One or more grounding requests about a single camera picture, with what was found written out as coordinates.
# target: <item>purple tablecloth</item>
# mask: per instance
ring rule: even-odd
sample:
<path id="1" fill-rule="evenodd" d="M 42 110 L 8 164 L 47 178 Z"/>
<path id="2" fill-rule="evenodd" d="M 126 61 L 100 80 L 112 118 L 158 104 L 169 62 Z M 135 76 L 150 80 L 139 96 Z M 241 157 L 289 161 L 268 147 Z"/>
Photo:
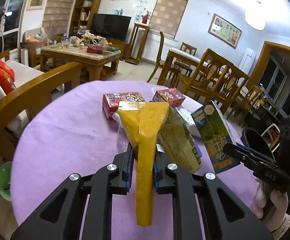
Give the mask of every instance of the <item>purple tablecloth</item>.
<path id="1" fill-rule="evenodd" d="M 86 176 L 113 161 L 117 153 L 118 124 L 108 121 L 102 110 L 104 93 L 137 91 L 151 100 L 163 87 L 144 82 L 94 81 L 80 85 L 44 108 L 26 127 L 18 143 L 11 174 L 11 195 L 15 218 L 20 225 L 35 208 L 71 173 Z M 201 106 L 186 98 L 183 106 Z M 241 143 L 234 128 L 236 142 Z M 213 171 L 201 140 L 203 168 Z M 257 183 L 242 164 L 217 175 L 250 207 Z M 154 194 L 154 217 L 150 227 L 136 225 L 135 180 L 127 196 L 114 195 L 112 239 L 173 239 L 171 195 Z"/>

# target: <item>silver screw head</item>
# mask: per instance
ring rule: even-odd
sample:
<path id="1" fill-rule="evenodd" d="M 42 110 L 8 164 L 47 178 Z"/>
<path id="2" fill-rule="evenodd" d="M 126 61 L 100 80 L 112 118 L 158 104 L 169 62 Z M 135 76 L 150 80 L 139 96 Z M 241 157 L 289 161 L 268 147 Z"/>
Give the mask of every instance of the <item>silver screw head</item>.
<path id="1" fill-rule="evenodd" d="M 168 164 L 167 165 L 167 168 L 169 169 L 169 170 L 175 170 L 175 169 L 177 169 L 178 168 L 178 166 L 177 166 L 177 164 L 175 164 L 175 163 L 170 163 L 170 164 Z"/>
<path id="2" fill-rule="evenodd" d="M 213 180 L 216 178 L 215 174 L 212 172 L 208 172 L 205 174 L 206 179 Z"/>
<path id="3" fill-rule="evenodd" d="M 73 173 L 70 175 L 70 180 L 78 180 L 79 175 L 77 173 Z"/>
<path id="4" fill-rule="evenodd" d="M 111 164 L 107 165 L 107 169 L 109 171 L 114 171 L 117 169 L 117 166 L 115 164 L 111 163 Z"/>

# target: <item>beige snack bag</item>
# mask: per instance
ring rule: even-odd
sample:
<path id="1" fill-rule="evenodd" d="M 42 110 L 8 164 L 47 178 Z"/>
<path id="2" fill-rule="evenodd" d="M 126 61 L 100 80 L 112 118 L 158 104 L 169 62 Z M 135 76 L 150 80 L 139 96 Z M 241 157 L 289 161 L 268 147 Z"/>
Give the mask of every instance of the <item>beige snack bag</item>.
<path id="1" fill-rule="evenodd" d="M 158 136 L 172 162 L 190 173 L 195 173 L 201 167 L 194 140 L 177 110 L 171 106 Z"/>

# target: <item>television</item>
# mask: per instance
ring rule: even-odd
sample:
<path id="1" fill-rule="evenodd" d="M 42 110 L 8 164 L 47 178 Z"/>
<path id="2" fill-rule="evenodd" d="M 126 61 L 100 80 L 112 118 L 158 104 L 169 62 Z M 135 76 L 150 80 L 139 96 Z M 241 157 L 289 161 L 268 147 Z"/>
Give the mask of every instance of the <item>television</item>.
<path id="1" fill-rule="evenodd" d="M 108 40 L 125 41 L 130 21 L 131 17 L 127 16 L 96 13 L 90 32 Z"/>

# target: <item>red cushion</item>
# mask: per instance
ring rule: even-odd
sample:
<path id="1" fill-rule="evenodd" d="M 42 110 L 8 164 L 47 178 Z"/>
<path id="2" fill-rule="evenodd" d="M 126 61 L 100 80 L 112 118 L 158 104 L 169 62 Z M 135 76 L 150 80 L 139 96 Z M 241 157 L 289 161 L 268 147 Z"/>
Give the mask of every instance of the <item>red cushion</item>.
<path id="1" fill-rule="evenodd" d="M 0 69 L 0 86 L 2 87 L 5 94 L 8 94 L 16 89 L 16 86 L 10 75 L 2 69 Z"/>
<path id="2" fill-rule="evenodd" d="M 4 70 L 10 77 L 15 81 L 15 74 L 13 69 L 11 69 L 8 65 L 6 65 L 3 61 L 0 60 L 0 69 Z"/>

